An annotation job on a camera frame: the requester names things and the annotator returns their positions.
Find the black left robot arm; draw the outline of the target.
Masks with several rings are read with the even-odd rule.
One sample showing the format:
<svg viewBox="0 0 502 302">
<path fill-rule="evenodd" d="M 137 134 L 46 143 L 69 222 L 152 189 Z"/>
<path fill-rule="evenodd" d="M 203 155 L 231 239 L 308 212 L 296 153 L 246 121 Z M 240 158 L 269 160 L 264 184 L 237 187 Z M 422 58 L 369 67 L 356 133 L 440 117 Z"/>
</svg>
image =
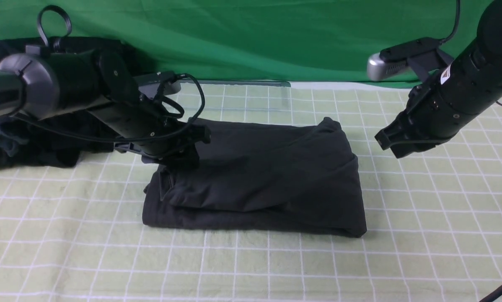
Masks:
<svg viewBox="0 0 502 302">
<path fill-rule="evenodd" d="M 134 77 L 110 50 L 50 53 L 29 45 L 0 61 L 0 117 L 9 116 L 75 139 L 112 143 L 144 163 L 196 167 L 196 143 L 211 141 L 195 121 L 204 92 L 190 74 L 163 71 Z M 86 111 L 117 133 L 98 138 L 52 128 L 44 119 Z"/>
</svg>

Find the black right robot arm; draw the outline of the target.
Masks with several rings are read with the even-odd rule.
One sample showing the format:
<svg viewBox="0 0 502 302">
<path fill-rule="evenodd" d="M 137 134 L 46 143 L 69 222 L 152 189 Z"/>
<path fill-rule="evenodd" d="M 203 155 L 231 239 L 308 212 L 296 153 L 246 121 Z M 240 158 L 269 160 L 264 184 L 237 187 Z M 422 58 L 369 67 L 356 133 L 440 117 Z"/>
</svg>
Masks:
<svg viewBox="0 0 502 302">
<path fill-rule="evenodd" d="M 405 109 L 375 135 L 380 147 L 398 159 L 450 141 L 502 98 L 502 0 L 487 6 L 476 37 L 458 57 L 441 50 L 447 41 L 423 37 L 368 59 L 372 81 L 409 70 L 420 80 L 410 90 Z"/>
</svg>

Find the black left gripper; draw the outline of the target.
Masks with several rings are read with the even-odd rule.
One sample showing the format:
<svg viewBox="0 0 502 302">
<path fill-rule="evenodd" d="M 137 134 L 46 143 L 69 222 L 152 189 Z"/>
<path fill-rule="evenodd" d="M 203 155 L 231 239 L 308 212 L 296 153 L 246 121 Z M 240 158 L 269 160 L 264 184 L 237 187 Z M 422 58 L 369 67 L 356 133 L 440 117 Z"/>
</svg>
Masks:
<svg viewBox="0 0 502 302">
<path fill-rule="evenodd" d="M 196 143 L 208 144 L 211 131 L 207 126 L 192 125 L 182 134 L 168 139 L 152 139 L 141 143 L 115 143 L 119 153 L 134 153 L 141 156 L 142 163 L 165 167 L 192 169 L 199 166 Z"/>
</svg>

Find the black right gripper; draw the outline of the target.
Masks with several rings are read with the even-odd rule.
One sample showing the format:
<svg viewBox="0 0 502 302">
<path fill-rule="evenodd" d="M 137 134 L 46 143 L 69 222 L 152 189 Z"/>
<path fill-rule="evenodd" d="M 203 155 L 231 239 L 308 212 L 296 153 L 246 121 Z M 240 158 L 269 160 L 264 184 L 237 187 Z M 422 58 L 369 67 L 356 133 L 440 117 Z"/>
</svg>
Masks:
<svg viewBox="0 0 502 302">
<path fill-rule="evenodd" d="M 397 159 L 407 157 L 413 153 L 423 153 L 437 146 L 447 143 L 449 137 L 438 137 L 419 132 L 417 126 L 406 119 L 396 118 L 374 136 L 382 150 L 390 149 Z"/>
</svg>

